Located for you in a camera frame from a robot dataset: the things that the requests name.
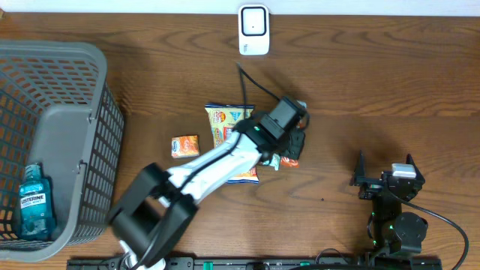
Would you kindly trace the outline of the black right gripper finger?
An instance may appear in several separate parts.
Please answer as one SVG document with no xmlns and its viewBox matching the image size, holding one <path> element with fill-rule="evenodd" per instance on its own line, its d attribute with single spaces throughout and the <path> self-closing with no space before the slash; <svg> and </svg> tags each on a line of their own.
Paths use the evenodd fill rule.
<svg viewBox="0 0 480 270">
<path fill-rule="evenodd" d="M 416 181 L 419 181 L 419 182 L 424 182 L 425 181 L 424 176 L 420 173 L 420 171 L 419 171 L 418 167 L 416 166 L 411 154 L 408 154 L 406 156 L 406 164 L 409 164 L 409 165 L 413 166 L 413 168 L 415 170 L 415 174 L 416 174 L 416 177 L 415 177 Z"/>
<path fill-rule="evenodd" d="M 366 176 L 365 172 L 365 157 L 363 155 L 363 152 L 359 152 L 358 160 L 355 165 L 355 170 L 353 173 L 353 178 L 354 179 L 363 179 Z"/>
</svg>

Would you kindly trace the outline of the mint green wipes pack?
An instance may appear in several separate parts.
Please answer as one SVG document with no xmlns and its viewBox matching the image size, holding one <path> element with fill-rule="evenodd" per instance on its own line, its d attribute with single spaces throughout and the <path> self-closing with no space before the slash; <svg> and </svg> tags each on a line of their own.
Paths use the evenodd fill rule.
<svg viewBox="0 0 480 270">
<path fill-rule="evenodd" d="M 306 116 L 302 119 L 304 120 L 304 123 L 305 123 L 305 128 L 304 128 L 304 132 L 305 132 L 305 129 L 308 127 L 309 125 L 309 122 L 310 122 L 310 114 L 307 113 Z M 280 154 L 273 154 L 271 159 L 266 161 L 266 162 L 263 162 L 262 163 L 263 166 L 270 166 L 270 167 L 273 167 L 275 170 L 279 170 L 281 166 L 281 153 Z"/>
</svg>

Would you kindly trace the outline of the yellow white wipes packet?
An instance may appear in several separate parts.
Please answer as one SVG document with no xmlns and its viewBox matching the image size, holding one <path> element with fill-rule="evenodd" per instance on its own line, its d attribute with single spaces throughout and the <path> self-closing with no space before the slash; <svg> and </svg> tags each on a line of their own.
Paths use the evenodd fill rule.
<svg viewBox="0 0 480 270">
<path fill-rule="evenodd" d="M 254 105 L 232 105 L 207 103 L 205 110 L 208 113 L 208 121 L 214 139 L 214 147 L 220 146 L 230 137 L 234 126 L 241 120 L 249 118 L 254 111 Z M 258 184 L 256 167 L 229 179 L 227 184 Z"/>
</svg>

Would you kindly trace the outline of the red chocolate bar wrapper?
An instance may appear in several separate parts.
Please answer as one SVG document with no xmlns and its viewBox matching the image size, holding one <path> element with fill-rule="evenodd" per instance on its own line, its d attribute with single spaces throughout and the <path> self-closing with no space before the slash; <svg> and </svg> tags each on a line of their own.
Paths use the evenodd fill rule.
<svg viewBox="0 0 480 270">
<path fill-rule="evenodd" d="M 297 127 L 289 133 L 286 148 L 280 154 L 280 165 L 283 167 L 299 167 L 299 158 L 305 146 L 305 123 L 301 120 Z"/>
</svg>

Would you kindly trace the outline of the orange white snack packet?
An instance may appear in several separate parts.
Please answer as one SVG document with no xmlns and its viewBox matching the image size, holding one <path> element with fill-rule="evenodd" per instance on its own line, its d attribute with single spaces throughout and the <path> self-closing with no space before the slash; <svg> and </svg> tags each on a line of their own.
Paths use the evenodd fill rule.
<svg viewBox="0 0 480 270">
<path fill-rule="evenodd" d="M 172 138 L 171 155 L 173 158 L 192 158 L 200 155 L 197 135 L 177 136 Z"/>
</svg>

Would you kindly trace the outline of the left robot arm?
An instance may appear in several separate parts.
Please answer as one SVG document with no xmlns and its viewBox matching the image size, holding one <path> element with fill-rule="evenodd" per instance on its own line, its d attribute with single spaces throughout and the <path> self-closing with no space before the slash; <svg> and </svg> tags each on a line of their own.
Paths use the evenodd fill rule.
<svg viewBox="0 0 480 270">
<path fill-rule="evenodd" d="M 144 167 L 108 214 L 128 269 L 163 269 L 199 204 L 232 177 L 288 149 L 299 116 L 267 113 L 238 122 L 229 138 L 189 163 Z"/>
</svg>

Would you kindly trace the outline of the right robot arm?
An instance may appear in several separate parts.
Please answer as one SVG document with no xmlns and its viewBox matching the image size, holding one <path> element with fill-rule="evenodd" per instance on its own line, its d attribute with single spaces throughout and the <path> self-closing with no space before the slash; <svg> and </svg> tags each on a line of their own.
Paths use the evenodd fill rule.
<svg viewBox="0 0 480 270">
<path fill-rule="evenodd" d="M 350 184 L 359 187 L 358 198 L 370 200 L 373 211 L 367 224 L 367 234 L 373 240 L 370 257 L 402 258 L 407 260 L 422 251 L 428 222 L 412 212 L 403 211 L 402 204 L 415 198 L 425 183 L 411 155 L 405 163 L 393 163 L 378 178 L 370 178 L 365 170 L 365 158 L 360 154 Z"/>
</svg>

